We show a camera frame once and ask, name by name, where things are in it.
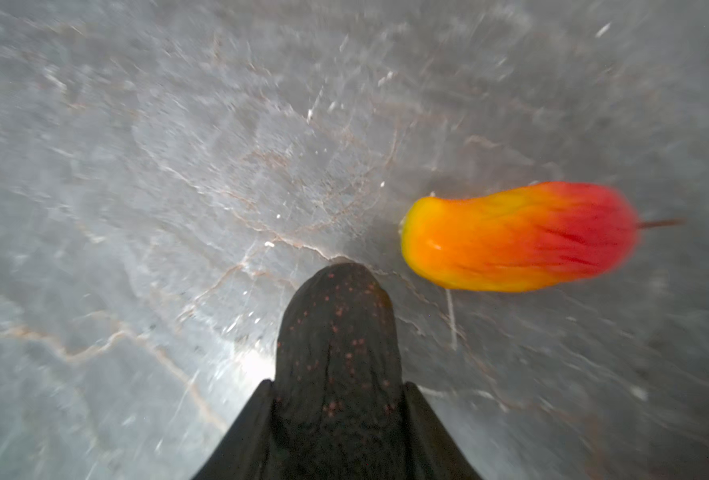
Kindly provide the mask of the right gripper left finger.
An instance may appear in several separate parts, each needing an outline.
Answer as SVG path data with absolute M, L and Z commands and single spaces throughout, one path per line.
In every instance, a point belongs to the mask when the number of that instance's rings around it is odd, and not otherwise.
M 214 453 L 193 480 L 254 480 L 262 477 L 270 448 L 274 382 L 258 384 Z

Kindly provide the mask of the red-yellow fake mango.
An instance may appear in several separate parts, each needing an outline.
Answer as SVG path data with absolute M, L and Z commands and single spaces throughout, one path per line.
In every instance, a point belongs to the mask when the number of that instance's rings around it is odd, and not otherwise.
M 468 199 L 417 200 L 401 226 L 401 254 L 445 289 L 521 293 L 594 278 L 622 264 L 642 221 L 617 190 L 552 181 Z

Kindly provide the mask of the dark fake avocado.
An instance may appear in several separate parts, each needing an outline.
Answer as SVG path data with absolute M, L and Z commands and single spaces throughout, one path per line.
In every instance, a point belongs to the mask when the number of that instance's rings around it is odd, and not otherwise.
M 330 265 L 284 311 L 274 378 L 280 479 L 405 479 L 402 367 L 392 305 L 371 272 Z

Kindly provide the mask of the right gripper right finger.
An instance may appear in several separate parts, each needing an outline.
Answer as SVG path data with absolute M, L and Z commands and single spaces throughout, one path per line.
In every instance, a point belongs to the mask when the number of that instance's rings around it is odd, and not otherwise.
M 482 480 L 416 384 L 403 388 L 409 479 Z

